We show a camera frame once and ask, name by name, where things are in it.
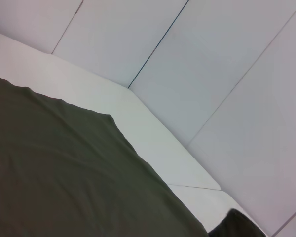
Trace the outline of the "dark green FREE T-shirt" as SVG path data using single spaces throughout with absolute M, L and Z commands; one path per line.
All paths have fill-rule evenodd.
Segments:
M 208 237 L 112 116 L 0 78 L 0 237 Z

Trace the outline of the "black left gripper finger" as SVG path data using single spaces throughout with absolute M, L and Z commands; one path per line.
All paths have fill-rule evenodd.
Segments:
M 266 237 L 254 222 L 234 208 L 228 211 L 226 217 L 208 235 L 209 237 Z

